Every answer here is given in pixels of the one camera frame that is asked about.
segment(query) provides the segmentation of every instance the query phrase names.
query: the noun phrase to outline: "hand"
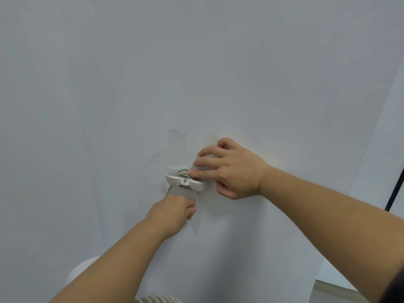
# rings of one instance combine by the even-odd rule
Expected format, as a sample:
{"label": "hand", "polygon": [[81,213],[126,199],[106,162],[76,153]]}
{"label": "hand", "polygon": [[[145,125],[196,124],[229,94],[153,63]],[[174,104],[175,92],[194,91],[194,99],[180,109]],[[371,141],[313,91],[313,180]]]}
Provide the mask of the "hand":
{"label": "hand", "polygon": [[145,221],[162,231],[164,240],[176,235],[196,213],[195,201],[184,196],[169,195],[155,203],[147,213]]}
{"label": "hand", "polygon": [[[213,154],[218,158],[205,157]],[[260,194],[261,181],[271,168],[257,154],[243,148],[229,137],[220,139],[217,147],[206,147],[194,162],[195,167],[207,166],[215,170],[190,170],[189,175],[216,180],[216,190],[230,199]]]}

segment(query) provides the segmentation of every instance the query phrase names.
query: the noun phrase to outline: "baseboard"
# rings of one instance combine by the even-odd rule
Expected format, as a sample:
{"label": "baseboard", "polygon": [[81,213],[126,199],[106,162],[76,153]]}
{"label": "baseboard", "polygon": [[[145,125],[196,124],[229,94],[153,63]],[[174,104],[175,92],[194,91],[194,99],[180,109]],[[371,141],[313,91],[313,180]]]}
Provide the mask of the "baseboard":
{"label": "baseboard", "polygon": [[357,303],[369,303],[358,291],[316,280],[313,289]]}

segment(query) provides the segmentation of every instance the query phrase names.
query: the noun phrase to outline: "person's left arm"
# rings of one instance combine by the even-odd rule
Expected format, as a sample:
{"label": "person's left arm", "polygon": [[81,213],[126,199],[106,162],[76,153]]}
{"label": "person's left arm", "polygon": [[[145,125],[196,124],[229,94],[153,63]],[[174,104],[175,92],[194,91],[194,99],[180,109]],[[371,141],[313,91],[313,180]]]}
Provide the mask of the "person's left arm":
{"label": "person's left arm", "polygon": [[67,285],[50,303],[133,302],[154,254],[196,212],[195,201],[169,195]]}

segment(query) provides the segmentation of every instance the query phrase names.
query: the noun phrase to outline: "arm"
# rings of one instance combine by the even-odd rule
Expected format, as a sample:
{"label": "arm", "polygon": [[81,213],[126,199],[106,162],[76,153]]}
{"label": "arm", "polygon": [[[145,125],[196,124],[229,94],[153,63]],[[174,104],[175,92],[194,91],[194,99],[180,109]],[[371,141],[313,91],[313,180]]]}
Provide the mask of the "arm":
{"label": "arm", "polygon": [[403,266],[403,219],[271,167],[229,138],[198,155],[195,166],[215,170],[190,175],[215,179],[218,193],[230,199],[258,194],[269,199],[370,301],[381,298]]}
{"label": "arm", "polygon": [[154,254],[196,212],[195,202],[169,195],[146,218],[66,286],[50,303],[133,302]]}

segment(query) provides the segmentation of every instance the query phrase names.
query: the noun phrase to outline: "black pole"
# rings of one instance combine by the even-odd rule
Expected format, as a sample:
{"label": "black pole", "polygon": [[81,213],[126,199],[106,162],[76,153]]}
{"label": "black pole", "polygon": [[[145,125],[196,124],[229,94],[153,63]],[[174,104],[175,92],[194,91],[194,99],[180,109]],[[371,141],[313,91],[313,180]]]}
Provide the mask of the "black pole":
{"label": "black pole", "polygon": [[396,183],[396,186],[393,189],[393,192],[391,193],[390,199],[387,202],[386,208],[384,209],[385,211],[387,211],[387,212],[390,211],[391,205],[393,205],[393,202],[396,199],[397,194],[400,191],[401,185],[403,185],[403,182],[404,182],[404,169],[401,172],[400,177],[398,178],[398,181]]}

